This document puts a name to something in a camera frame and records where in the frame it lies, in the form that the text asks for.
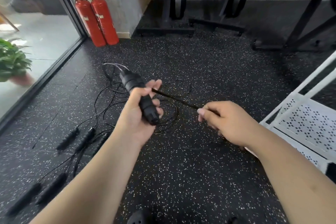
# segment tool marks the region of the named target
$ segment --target green leaves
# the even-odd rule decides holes
[[[6,41],[0,38],[0,82],[5,82],[14,75],[25,75],[26,70],[30,69],[32,61],[20,50],[26,46],[11,43],[18,39]]]

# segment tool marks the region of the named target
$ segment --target forearm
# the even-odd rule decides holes
[[[260,159],[292,224],[334,223],[336,185],[268,129],[248,146]]]
[[[111,224],[140,147],[116,134],[31,224]]]

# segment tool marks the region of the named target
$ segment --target right hand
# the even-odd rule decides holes
[[[239,146],[248,147],[265,130],[243,108],[231,101],[209,102],[197,112],[199,122],[206,120],[219,136]]]

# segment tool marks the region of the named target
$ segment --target tile floor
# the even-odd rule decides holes
[[[53,63],[63,55],[79,38],[70,18],[65,15],[44,15],[41,13],[14,13],[8,19],[20,30],[15,33],[8,24],[0,25],[0,37],[20,38],[17,45],[29,46],[23,49],[32,60],[31,75],[39,79]],[[0,118],[27,91],[28,87],[11,82],[0,83]]]

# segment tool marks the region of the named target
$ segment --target red fire extinguisher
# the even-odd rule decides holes
[[[105,36],[106,42],[110,45],[119,43],[117,32],[114,28],[109,8],[105,0],[92,0],[92,8],[100,23],[101,30]]]
[[[89,32],[92,42],[95,46],[101,47],[106,45],[103,33],[99,28],[95,13],[92,10],[88,0],[75,0],[76,9],[84,22],[84,25]]]

